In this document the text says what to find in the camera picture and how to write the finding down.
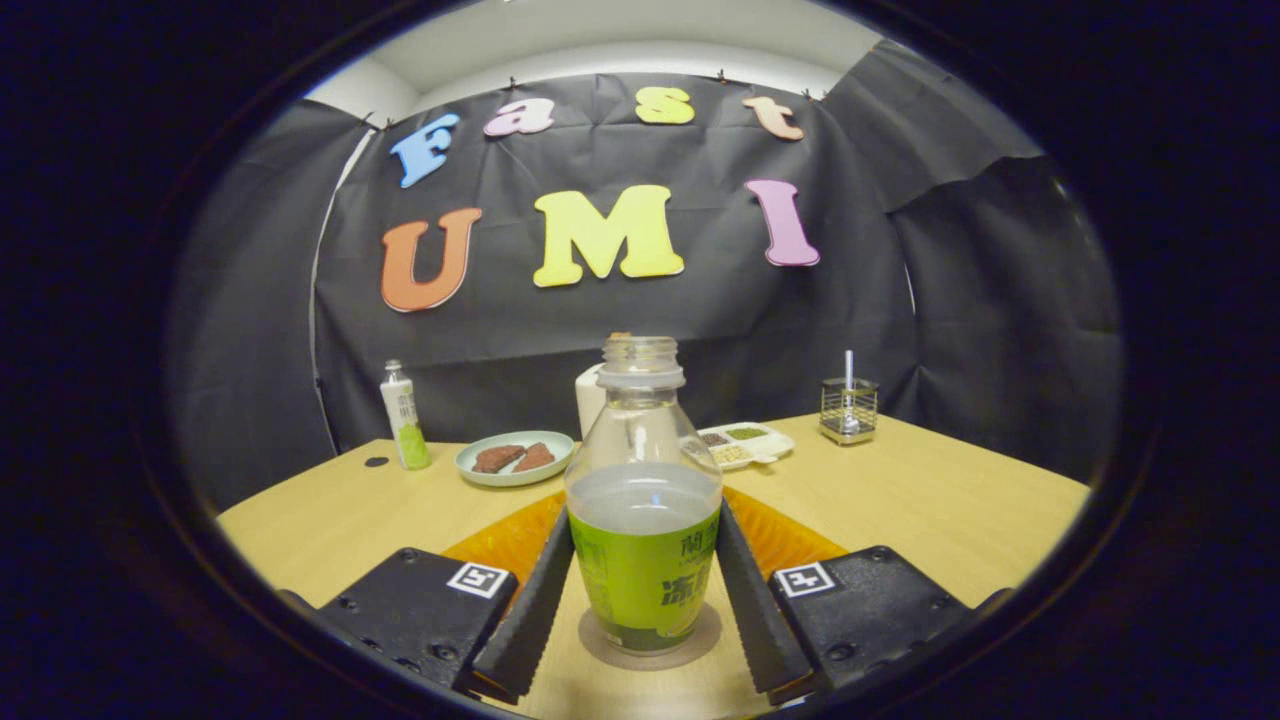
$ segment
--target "white tray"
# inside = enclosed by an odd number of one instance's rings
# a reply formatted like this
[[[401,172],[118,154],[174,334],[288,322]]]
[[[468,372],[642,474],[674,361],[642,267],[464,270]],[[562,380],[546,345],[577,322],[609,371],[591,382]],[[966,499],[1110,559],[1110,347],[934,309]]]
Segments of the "white tray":
[[[764,434],[748,439],[736,439],[733,436],[728,434],[730,430],[737,430],[737,429],[754,429],[754,430],[760,430]],[[712,457],[716,459],[716,462],[721,466],[721,470],[735,470],[737,468],[745,468],[751,462],[760,462],[760,464],[773,462],[778,457],[782,457],[787,452],[791,452],[791,450],[794,450],[796,446],[795,441],[791,439],[790,437],[780,433],[778,430],[774,430],[768,425],[762,425],[760,423],[730,423],[727,425],[716,425],[714,428],[698,430],[698,434],[699,436],[718,434],[728,441],[724,445],[708,446],[708,450],[712,451]],[[728,460],[722,462],[721,459],[717,456],[724,454],[724,451],[719,451],[719,448],[730,448],[730,447],[739,448],[744,451],[748,456],[740,460]]]

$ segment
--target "small bottle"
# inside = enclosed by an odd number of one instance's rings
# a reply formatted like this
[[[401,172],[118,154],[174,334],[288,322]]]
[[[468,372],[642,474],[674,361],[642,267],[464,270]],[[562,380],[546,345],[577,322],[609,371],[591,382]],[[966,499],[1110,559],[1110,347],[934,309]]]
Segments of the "small bottle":
[[[689,639],[719,524],[721,471],[676,401],[669,337],[611,337],[604,407],[564,471],[570,529],[591,609],[623,652]]]
[[[431,456],[426,454],[426,441],[422,439],[422,429],[417,424],[413,380],[401,372],[399,360],[387,361],[387,377],[383,378],[381,389],[401,465],[407,470],[426,468],[431,464]]]

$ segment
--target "table surface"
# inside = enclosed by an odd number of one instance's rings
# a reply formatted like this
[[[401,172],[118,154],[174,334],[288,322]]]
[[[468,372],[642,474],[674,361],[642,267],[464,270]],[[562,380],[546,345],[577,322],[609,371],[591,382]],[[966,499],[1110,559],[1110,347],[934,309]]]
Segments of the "table surface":
[[[1021,583],[1088,497],[1071,479],[892,418],[879,418],[873,441],[850,447],[822,437],[817,415],[767,424],[795,439],[795,450],[724,473],[726,486],[846,550],[887,544],[970,607]],[[465,445],[428,447],[431,465],[410,471],[392,441],[372,441],[236,505],[218,523],[268,584],[319,607],[401,547],[442,552],[563,487],[563,475],[518,488],[475,486],[453,465]],[[366,468],[376,456],[390,462]],[[517,711],[678,720],[769,710],[751,685],[718,565],[707,601],[723,624],[719,642],[682,667],[639,673],[605,665],[579,641],[588,601],[576,562]]]

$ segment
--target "yellow letter m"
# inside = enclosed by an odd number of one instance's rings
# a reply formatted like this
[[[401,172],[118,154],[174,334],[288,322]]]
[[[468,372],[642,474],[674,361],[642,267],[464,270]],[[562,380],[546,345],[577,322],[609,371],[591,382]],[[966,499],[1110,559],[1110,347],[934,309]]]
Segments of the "yellow letter m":
[[[627,243],[622,274],[628,278],[675,275],[685,260],[671,249],[667,232],[667,199],[671,191],[660,184],[635,184],[622,191],[605,219],[585,195],[576,191],[553,192],[534,202],[547,215],[547,245],[543,266],[534,273],[534,284],[554,287],[582,279],[582,266],[573,261],[573,246],[595,277],[603,279]]]

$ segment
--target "black fabric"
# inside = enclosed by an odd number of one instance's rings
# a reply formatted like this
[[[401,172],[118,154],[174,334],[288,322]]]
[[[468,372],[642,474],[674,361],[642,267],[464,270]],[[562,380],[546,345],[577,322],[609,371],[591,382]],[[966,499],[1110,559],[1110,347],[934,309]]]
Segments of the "black fabric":
[[[1001,158],[1043,154],[963,81],[891,40],[845,73],[823,105],[876,169],[886,211]]]
[[[646,126],[635,92],[675,86],[691,95],[687,126]],[[768,95],[795,111],[806,137],[785,142],[742,105]],[[556,101],[536,135],[485,138],[498,108]],[[407,190],[390,147],[457,113],[445,164]],[[822,261],[771,265],[768,229],[749,179],[794,183],[800,218]],[[577,190],[607,214],[634,184],[671,190],[667,223],[685,260],[675,277],[605,279],[539,288],[544,220],[534,201]],[[476,206],[466,279],[443,305],[396,313],[380,297],[383,233],[426,220],[420,281],[439,270],[444,213]],[[687,76],[588,76],[531,83],[451,102],[370,145],[337,196],[316,284],[319,366],[339,450],[387,436],[378,395],[387,357],[415,380],[428,439],[474,441],[527,428],[577,436],[573,378],[599,361],[614,331],[673,336],[695,424],[768,420],[817,411],[822,378],[858,348],[859,374],[883,383],[886,411],[915,419],[915,332],[904,258],[876,197],[872,169],[819,104],[783,91]]]
[[[300,101],[250,143],[175,270],[166,404],[188,477],[219,510],[333,456],[312,383],[311,263],[367,126]]]
[[[1044,158],[1006,158],[890,215],[915,292],[920,421],[1088,479],[1124,352],[1101,243]]]
[[[645,86],[680,87],[686,126],[635,114]],[[768,95],[804,128],[786,142],[742,100]],[[556,101],[554,126],[488,138],[515,100]],[[445,163],[401,188],[392,146],[456,113]],[[365,131],[301,102],[210,200],[179,272],[170,406],[192,477],[220,509],[332,455],[307,346],[339,451],[387,437],[388,357],[415,380],[429,441],[544,428],[577,436],[575,377],[616,331],[669,334],[700,427],[813,413],[818,383],[858,354],[881,410],[1087,480],[1105,457],[1121,370],[1107,263],[1053,165],[997,109],[891,42],[822,102],[669,74],[558,78],[476,95],[378,132],[334,196]],[[742,183],[780,179],[822,261],[769,264],[768,229]],[[635,184],[671,190],[684,273],[539,288],[544,217],[534,201],[581,191],[602,214]],[[480,208],[467,273],[415,313],[380,292],[383,234],[430,228],[415,277],[439,272],[439,219]],[[625,255],[620,252],[618,261]],[[584,265],[576,255],[575,260]]]

